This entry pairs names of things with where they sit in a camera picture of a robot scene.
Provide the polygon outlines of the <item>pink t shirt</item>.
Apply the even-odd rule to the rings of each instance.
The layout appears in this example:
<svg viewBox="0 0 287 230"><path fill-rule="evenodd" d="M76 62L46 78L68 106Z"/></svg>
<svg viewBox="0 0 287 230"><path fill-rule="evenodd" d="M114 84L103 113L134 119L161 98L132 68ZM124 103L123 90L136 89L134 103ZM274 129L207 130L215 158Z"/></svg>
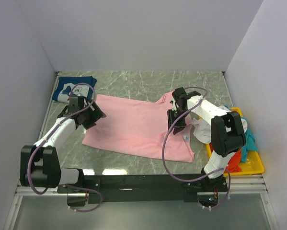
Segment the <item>pink t shirt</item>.
<svg viewBox="0 0 287 230"><path fill-rule="evenodd" d="M165 139L168 131L167 111L172 108L171 92L157 102L97 95L96 103L106 114L87 129L82 144L96 149L169 161L193 162L190 147L192 119L186 128Z"/></svg>

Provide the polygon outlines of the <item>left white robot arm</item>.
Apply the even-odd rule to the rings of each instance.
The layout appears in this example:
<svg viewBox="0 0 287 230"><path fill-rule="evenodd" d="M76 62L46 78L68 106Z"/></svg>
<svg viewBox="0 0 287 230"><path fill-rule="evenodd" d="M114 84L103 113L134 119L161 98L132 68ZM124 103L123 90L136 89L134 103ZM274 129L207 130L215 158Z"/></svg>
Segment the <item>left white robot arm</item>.
<svg viewBox="0 0 287 230"><path fill-rule="evenodd" d="M84 96L72 96L45 136L35 144L25 145L21 149L21 185L55 188L62 184L58 150L78 127L87 130L105 117L105 113L93 100L87 100Z"/></svg>

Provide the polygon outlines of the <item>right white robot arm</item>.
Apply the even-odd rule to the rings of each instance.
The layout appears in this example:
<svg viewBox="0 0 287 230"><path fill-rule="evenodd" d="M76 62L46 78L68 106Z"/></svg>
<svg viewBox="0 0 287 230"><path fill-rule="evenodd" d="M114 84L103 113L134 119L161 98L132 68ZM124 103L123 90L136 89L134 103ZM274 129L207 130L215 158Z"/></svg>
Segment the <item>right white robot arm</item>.
<svg viewBox="0 0 287 230"><path fill-rule="evenodd" d="M177 134L186 128L185 118L190 112L197 114L211 126L211 144L213 151L208 163L202 169L198 178L181 179L171 172L168 175L183 183L200 182L202 189L211 191L223 179L223 174L234 154L246 144L245 132L241 116L238 112L227 112L205 99L204 94L197 92L198 87L192 87L186 92L183 87L172 92L172 108L167 111L168 131L165 139L173 133Z"/></svg>

